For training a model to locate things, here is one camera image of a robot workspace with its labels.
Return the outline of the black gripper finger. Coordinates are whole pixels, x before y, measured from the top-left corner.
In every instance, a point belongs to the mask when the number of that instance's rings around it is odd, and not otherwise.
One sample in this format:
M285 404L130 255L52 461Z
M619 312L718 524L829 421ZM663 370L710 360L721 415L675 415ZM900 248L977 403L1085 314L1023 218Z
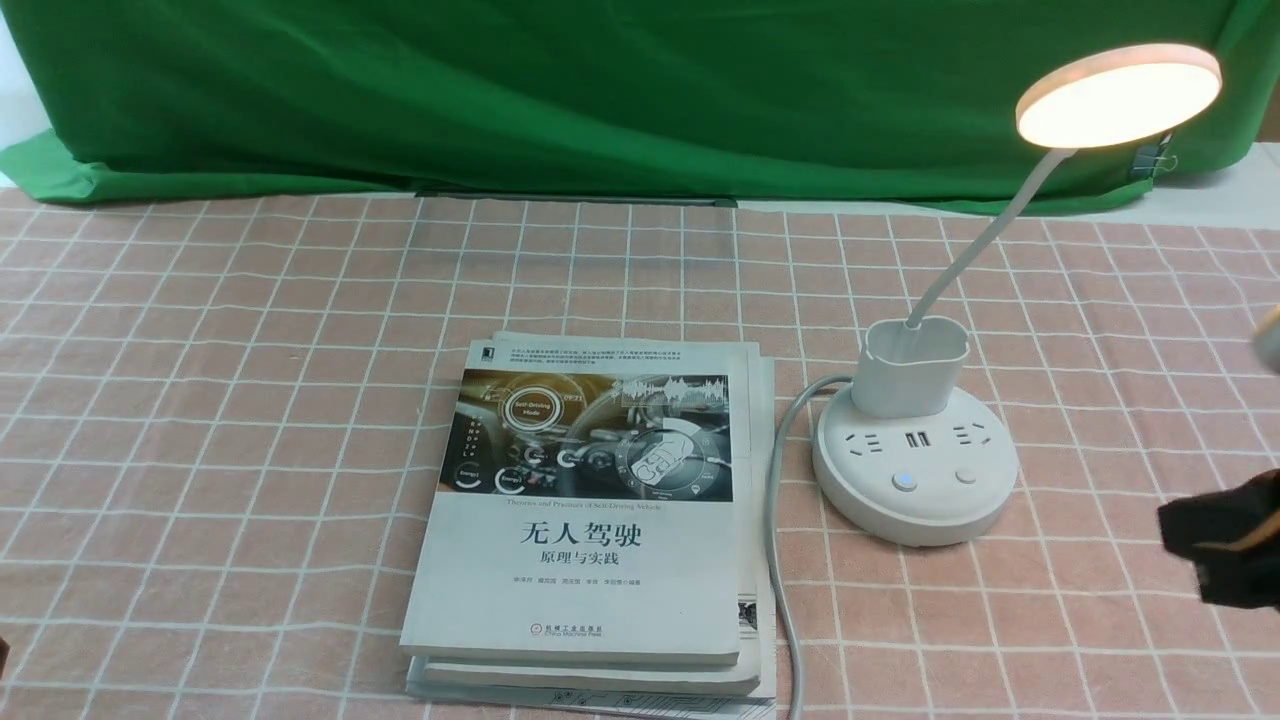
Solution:
M1277 479L1251 478L1229 489L1175 498L1158 507L1157 521L1164 547L1178 557L1261 557L1277 552Z

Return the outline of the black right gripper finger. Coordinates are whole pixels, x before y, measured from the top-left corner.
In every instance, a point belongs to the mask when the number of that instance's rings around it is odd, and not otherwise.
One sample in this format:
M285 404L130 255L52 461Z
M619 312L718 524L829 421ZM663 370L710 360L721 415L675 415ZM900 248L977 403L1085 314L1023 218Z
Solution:
M1203 602L1230 609L1279 610L1279 538L1243 550L1217 550L1197 564Z

